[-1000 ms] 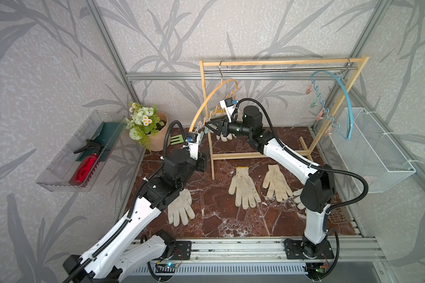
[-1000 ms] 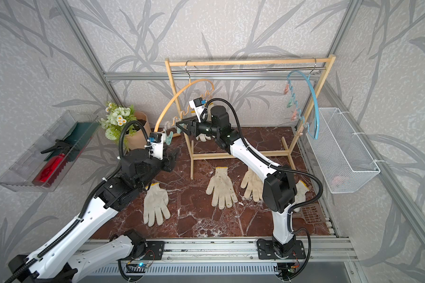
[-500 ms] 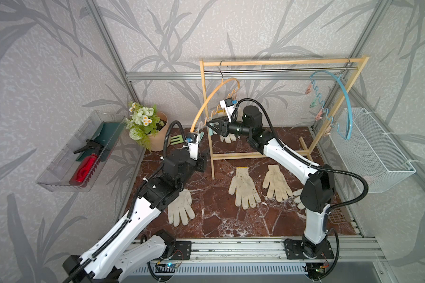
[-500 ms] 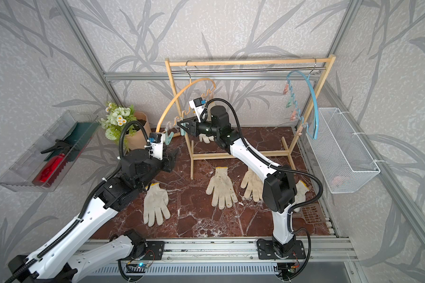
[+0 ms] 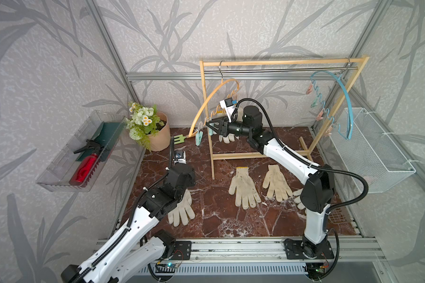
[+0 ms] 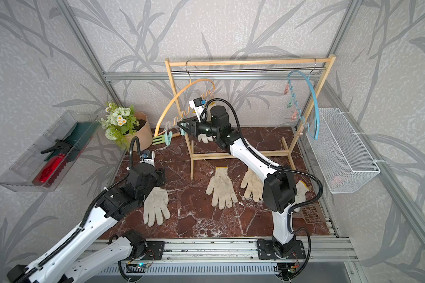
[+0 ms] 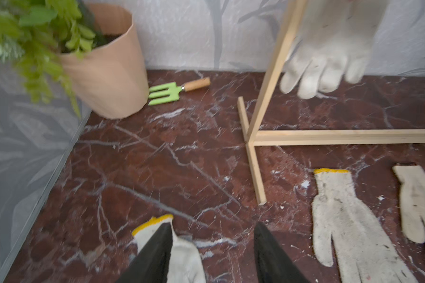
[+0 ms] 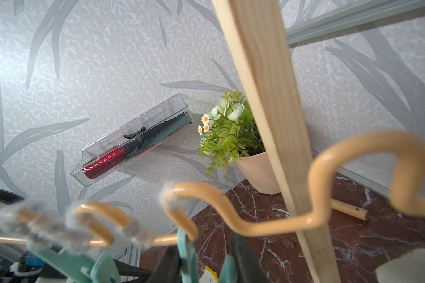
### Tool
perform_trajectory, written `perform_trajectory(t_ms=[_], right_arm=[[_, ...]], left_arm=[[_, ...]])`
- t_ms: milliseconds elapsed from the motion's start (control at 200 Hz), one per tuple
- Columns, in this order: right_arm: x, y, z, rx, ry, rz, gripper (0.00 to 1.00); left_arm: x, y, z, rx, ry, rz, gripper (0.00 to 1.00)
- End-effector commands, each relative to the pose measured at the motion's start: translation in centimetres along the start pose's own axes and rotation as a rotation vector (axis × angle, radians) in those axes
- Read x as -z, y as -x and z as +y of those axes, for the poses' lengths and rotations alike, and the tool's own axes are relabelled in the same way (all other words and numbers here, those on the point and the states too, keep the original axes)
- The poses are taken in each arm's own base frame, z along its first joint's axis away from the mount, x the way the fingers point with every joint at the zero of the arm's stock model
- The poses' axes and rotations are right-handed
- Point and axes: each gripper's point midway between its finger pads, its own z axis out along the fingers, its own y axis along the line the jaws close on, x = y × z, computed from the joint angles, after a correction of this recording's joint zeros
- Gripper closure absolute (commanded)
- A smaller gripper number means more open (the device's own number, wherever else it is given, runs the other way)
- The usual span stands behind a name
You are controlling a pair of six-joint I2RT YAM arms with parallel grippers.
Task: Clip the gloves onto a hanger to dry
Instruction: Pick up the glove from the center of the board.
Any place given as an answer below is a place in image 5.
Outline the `orange clip hanger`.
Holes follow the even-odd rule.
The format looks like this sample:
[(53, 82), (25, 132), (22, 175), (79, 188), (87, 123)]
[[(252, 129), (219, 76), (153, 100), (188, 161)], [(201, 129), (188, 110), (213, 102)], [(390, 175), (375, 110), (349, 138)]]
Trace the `orange clip hanger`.
[(209, 103), (211, 99), (216, 95), (216, 93), (225, 85), (234, 83), (236, 85), (235, 89), (231, 91), (231, 93), (226, 97), (232, 98), (234, 100), (237, 99), (237, 92), (240, 90), (240, 83), (236, 79), (221, 79), (220, 84), (212, 90), (210, 93), (207, 91), (207, 84), (206, 84), (206, 71), (205, 67), (208, 67), (208, 62), (205, 62), (203, 60), (200, 61), (200, 75), (201, 75), (201, 84), (202, 84), (202, 92), (203, 92), (203, 99), (204, 102), (201, 105), (199, 111), (197, 112), (194, 120), (192, 121), (191, 127), (188, 132), (188, 138), (195, 137), (196, 132), (198, 130), (203, 130), (203, 128), (206, 127), (206, 122), (210, 121), (211, 119), (215, 118), (217, 114), (225, 113), (225, 111), (220, 107), (220, 104), (217, 105), (215, 109), (210, 111)]

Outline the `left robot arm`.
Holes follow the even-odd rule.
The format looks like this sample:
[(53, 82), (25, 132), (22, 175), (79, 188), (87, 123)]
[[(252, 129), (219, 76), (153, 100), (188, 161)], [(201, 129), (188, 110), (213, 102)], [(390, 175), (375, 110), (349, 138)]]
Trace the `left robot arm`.
[(170, 140), (169, 165), (163, 177), (134, 201), (128, 220), (96, 253), (80, 265), (69, 265), (64, 283), (125, 283), (145, 266), (175, 253), (176, 240), (164, 230), (144, 242), (144, 236), (180, 204), (196, 183), (193, 168), (175, 162), (175, 139)]

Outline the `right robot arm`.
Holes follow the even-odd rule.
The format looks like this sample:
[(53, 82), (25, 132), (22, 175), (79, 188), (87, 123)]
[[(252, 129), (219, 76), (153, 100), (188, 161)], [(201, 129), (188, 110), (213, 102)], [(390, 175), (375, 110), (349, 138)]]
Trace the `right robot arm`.
[[(306, 228), (303, 234), (305, 245), (319, 246), (327, 238), (327, 215), (333, 210), (356, 204), (363, 200), (369, 191), (368, 182), (360, 175), (333, 169), (328, 165), (320, 166), (296, 153), (281, 141), (272, 124), (263, 128), (263, 120), (269, 120), (268, 112), (261, 103), (250, 99), (250, 106), (243, 110), (242, 121), (237, 120), (239, 102), (232, 99), (221, 101), (226, 115), (206, 123), (213, 132), (226, 137), (229, 134), (244, 136), (248, 144), (266, 157), (291, 172), (303, 185), (301, 202), (306, 209)], [(339, 204), (331, 203), (335, 194), (335, 175), (350, 176), (361, 182), (363, 191), (352, 199)]]

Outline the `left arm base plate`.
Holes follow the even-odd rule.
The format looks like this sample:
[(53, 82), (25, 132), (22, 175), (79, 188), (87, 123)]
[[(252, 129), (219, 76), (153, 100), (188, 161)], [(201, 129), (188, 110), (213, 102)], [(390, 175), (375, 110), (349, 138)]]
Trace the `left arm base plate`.
[(191, 241), (179, 241), (176, 240), (173, 243), (170, 243), (167, 248), (165, 248), (164, 253), (160, 258), (161, 260), (178, 260), (185, 261), (189, 260), (192, 252), (192, 242)]

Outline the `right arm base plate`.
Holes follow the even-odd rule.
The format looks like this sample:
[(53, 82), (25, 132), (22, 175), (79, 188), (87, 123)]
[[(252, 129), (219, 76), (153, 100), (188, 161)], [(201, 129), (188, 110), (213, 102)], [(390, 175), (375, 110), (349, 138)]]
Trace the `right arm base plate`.
[(334, 259), (334, 252), (328, 237), (314, 244), (306, 237), (302, 240), (285, 239), (283, 242), (287, 259)]

